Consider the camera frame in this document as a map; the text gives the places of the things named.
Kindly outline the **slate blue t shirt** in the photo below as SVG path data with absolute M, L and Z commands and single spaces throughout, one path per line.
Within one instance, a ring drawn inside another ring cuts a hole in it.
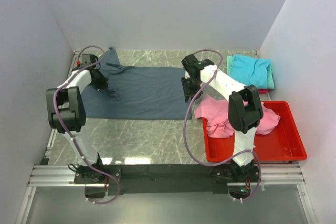
M 191 119 L 181 83 L 183 69 L 123 66 L 115 49 L 110 48 L 103 55 L 100 72 L 108 79 L 108 88 L 97 91 L 87 86 L 81 94 L 87 117 Z

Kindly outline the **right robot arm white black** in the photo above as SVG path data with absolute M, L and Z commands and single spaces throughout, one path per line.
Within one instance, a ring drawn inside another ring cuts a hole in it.
M 219 69 L 209 59 L 198 60 L 195 54 L 181 61 L 185 77 L 181 79 L 184 98 L 189 103 L 186 114 L 190 114 L 193 103 L 205 87 L 210 86 L 228 101 L 228 120 L 234 129 L 234 151 L 230 162 L 233 177 L 249 175 L 254 167 L 254 141 L 263 110 L 254 85 L 246 86 Z

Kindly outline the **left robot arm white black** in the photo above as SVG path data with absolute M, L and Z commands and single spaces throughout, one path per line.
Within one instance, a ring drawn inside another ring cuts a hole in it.
M 80 178 L 95 183 L 105 179 L 102 160 L 89 143 L 85 132 L 86 112 L 81 93 L 87 86 L 100 91 L 108 87 L 108 79 L 96 68 L 74 70 L 57 88 L 46 91 L 48 122 L 52 129 L 62 134 L 78 158 L 78 165 L 68 167 Z

